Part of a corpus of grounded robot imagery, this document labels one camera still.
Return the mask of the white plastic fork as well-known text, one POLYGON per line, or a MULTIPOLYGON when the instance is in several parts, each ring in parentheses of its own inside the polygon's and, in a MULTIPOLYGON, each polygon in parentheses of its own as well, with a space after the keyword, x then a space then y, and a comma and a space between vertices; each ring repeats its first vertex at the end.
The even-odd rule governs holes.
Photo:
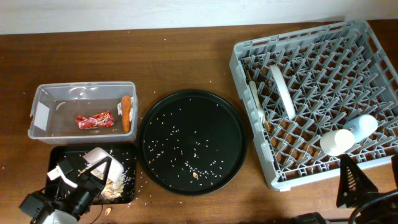
POLYGON ((253 98, 254 98, 254 102, 256 104, 257 112, 259 113, 259 118, 260 118, 262 124, 265 124, 266 123, 265 112, 262 109, 262 106, 260 105, 260 101, 259 101, 259 97, 258 97, 258 92, 257 92, 257 87, 256 87, 255 81, 251 80, 249 82, 249 86, 250 86, 251 93, 252 93, 253 98))

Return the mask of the white round plate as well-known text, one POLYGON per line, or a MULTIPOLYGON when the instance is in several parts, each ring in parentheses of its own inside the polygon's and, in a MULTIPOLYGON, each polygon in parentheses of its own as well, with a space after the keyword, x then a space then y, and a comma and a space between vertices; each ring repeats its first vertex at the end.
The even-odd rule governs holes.
POLYGON ((294 108, 292 99, 290 97, 290 93, 288 91, 285 80, 283 78, 282 72, 277 65, 271 65, 270 70, 271 70, 272 76, 274 77, 274 81, 277 86, 279 95, 284 104, 284 108, 287 113, 287 117, 288 117, 288 119, 292 120, 295 118, 295 108, 294 108))

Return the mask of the white cup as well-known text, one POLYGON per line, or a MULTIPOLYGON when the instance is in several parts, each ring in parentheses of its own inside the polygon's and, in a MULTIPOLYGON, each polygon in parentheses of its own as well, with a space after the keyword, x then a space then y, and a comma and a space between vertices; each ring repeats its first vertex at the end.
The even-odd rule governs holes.
POLYGON ((329 156, 344 154, 355 143, 352 132, 347 129, 339 129, 325 133, 320 139, 320 147, 329 156))

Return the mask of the orange carrot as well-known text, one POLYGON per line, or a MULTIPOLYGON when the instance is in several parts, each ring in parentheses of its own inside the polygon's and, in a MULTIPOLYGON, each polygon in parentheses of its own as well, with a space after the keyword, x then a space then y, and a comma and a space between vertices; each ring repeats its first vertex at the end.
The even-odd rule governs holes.
POLYGON ((131 97, 126 95, 121 100, 122 122, 125 133, 130 131, 129 114, 131 110, 131 97))

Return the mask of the white tissue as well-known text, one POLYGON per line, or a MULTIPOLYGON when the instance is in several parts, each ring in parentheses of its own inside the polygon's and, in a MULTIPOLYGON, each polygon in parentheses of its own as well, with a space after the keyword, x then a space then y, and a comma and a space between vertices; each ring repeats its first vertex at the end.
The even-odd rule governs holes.
MULTIPOLYGON (((131 97, 131 110, 130 110, 130 114, 129 114, 129 121, 131 122, 132 121, 132 119, 133 119, 133 109, 134 109, 134 98, 133 97, 131 97)), ((118 105, 117 105, 117 110, 118 110, 118 115, 121 115, 122 116, 122 111, 121 111, 121 102, 120 103, 118 103, 118 105)))

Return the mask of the red snack wrapper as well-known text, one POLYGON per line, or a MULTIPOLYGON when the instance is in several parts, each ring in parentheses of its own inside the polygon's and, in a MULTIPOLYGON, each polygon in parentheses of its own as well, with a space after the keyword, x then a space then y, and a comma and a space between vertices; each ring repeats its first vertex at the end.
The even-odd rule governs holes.
POLYGON ((105 111, 89 118, 78 115, 76 122, 80 129, 110 128, 114 125, 114 118, 110 111, 105 111))

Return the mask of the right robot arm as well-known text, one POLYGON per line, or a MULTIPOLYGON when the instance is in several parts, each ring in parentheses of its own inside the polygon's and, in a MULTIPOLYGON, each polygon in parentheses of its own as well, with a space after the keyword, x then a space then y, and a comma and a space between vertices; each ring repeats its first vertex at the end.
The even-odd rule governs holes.
POLYGON ((340 157, 336 206, 354 210, 348 223, 397 223, 397 190, 380 193, 357 163, 346 154, 340 157))

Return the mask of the pink bowl with scraps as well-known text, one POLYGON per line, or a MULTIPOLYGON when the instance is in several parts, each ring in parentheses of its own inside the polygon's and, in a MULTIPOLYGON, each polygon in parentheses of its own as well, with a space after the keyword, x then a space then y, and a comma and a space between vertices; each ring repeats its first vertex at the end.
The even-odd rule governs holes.
POLYGON ((108 172, 108 179, 113 182, 117 182, 121 177, 121 174, 124 172, 124 167, 112 155, 107 153, 104 149, 96 147, 83 156, 84 160, 92 166, 106 157, 110 157, 112 159, 108 172))

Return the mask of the wooden chopstick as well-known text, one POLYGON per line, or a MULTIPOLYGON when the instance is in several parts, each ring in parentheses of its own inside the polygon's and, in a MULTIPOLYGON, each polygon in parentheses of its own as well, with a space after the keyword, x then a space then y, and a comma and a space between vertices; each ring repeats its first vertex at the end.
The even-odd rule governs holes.
MULTIPOLYGON (((248 77, 249 82, 250 82, 251 80, 253 80, 253 79, 251 78, 251 76, 250 76, 250 74, 249 74, 249 72, 248 72, 247 70, 246 70, 246 76, 248 77)), ((266 128, 266 130, 267 130, 268 132, 271 130, 271 127, 270 127, 269 123, 267 122, 267 120, 266 120, 266 123, 263 124, 263 125, 264 125, 264 127, 266 128)))

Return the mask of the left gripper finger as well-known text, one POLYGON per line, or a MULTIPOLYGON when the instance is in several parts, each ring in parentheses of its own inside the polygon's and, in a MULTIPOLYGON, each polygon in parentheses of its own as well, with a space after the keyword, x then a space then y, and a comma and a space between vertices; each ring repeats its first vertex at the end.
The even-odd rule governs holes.
POLYGON ((69 157, 65 156, 63 160, 64 174, 81 174, 87 167, 87 161, 82 156, 69 157))
POLYGON ((82 184, 89 190, 103 190, 108 179, 112 158, 105 157, 82 173, 82 184))

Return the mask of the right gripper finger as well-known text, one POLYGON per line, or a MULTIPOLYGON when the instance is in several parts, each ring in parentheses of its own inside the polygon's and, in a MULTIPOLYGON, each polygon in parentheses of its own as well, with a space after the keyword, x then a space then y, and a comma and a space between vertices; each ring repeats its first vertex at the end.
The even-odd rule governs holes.
POLYGON ((398 180, 398 155, 391 157, 392 172, 394 174, 394 180, 398 180))
POLYGON ((356 208, 378 196, 378 188, 371 182, 349 155, 340 157, 340 183, 336 206, 356 208))

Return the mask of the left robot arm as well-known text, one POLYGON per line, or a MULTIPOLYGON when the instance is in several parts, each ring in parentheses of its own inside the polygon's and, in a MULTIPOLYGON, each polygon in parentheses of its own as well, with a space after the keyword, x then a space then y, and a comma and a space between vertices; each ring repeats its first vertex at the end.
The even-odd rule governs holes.
POLYGON ((78 223, 81 216, 90 211, 95 199, 104 189, 113 158, 100 159, 80 174, 76 181, 67 178, 67 174, 76 172, 68 159, 59 162, 49 172, 51 179, 61 177, 63 182, 74 190, 64 200, 51 199, 44 193, 46 187, 27 195, 19 205, 22 212, 30 216, 31 223, 78 223))

